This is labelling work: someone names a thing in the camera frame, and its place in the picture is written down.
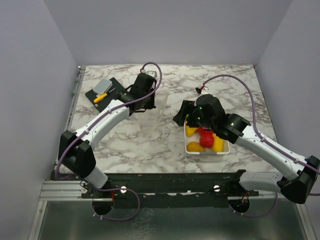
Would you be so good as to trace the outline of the clear zip top bag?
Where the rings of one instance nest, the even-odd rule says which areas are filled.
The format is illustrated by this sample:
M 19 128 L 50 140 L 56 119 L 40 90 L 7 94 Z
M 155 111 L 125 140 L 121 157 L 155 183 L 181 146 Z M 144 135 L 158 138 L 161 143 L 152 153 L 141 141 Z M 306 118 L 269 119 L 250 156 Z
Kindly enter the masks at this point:
M 160 94 L 157 96 L 157 99 L 155 100 L 155 108 L 152 109 L 152 113 L 150 114 L 150 117 L 149 117 L 148 128 L 146 131 L 148 136 L 151 136 L 154 130 L 160 124 L 160 120 L 166 109 L 167 100 L 168 100 L 167 93 Z

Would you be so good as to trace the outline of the red strawberry toy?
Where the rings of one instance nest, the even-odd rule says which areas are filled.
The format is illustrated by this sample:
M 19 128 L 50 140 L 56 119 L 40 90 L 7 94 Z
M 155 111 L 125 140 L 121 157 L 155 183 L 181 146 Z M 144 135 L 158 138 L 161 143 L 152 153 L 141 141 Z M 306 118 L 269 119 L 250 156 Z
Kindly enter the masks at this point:
M 214 145 L 214 136 L 212 131 L 204 131 L 199 133 L 199 144 L 204 148 L 212 148 Z

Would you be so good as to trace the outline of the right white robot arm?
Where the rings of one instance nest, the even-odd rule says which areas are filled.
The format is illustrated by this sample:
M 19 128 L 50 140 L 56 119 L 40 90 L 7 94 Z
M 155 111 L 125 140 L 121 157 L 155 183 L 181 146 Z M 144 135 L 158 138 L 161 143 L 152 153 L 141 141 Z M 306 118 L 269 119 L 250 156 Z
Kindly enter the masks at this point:
M 244 172 L 229 184 L 234 195 L 263 190 L 281 193 L 296 204 L 304 204 L 310 196 L 320 173 L 320 160 L 294 153 L 260 134 L 245 118 L 226 113 L 212 94 L 202 94 L 195 101 L 183 100 L 173 121 L 180 127 L 212 130 L 219 138 L 249 150 L 277 169 L 274 173 Z

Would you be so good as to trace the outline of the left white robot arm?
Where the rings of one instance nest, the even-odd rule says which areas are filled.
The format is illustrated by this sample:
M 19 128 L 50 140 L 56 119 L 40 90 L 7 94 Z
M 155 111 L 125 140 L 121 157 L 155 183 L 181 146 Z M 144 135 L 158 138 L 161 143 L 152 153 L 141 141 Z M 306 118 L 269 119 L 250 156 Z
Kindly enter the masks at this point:
M 107 175 L 97 166 L 94 149 L 117 124 L 133 113 L 155 108 L 156 77 L 155 71 L 141 72 L 128 87 L 112 78 L 111 90 L 102 101 L 103 110 L 83 127 L 75 132 L 66 130 L 60 137 L 58 165 L 64 165 L 92 184 L 94 193 L 101 198 L 110 193 L 111 186 Z

